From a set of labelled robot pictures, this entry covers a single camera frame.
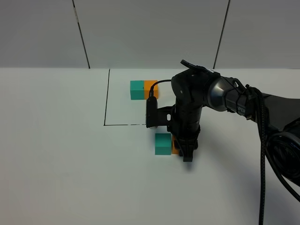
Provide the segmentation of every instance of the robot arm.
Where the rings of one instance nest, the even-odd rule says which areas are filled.
[[[173,106],[158,109],[151,95],[146,105],[146,126],[167,126],[176,138],[183,161],[193,160],[200,133],[200,116],[204,106],[216,111],[228,111],[257,122],[257,95],[238,79],[222,77],[204,67],[181,62],[188,69],[171,79],[176,96]],[[300,99],[262,94],[267,113],[267,151],[279,171],[300,185]]]

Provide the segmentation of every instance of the black cable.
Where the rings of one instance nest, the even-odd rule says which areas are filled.
[[[161,80],[161,81],[157,81],[157,82],[155,82],[152,86],[151,86],[151,88],[150,88],[150,91],[149,91],[149,97],[152,97],[153,95],[154,95],[154,87],[155,87],[155,85],[157,85],[158,83],[162,83],[162,82],[170,82],[171,80]]]
[[[256,116],[257,127],[261,139],[261,194],[259,206],[259,225],[263,225],[264,202],[266,194],[266,178],[265,178],[265,150],[266,150],[266,108],[263,94],[257,88],[250,88],[257,95],[256,98]]]

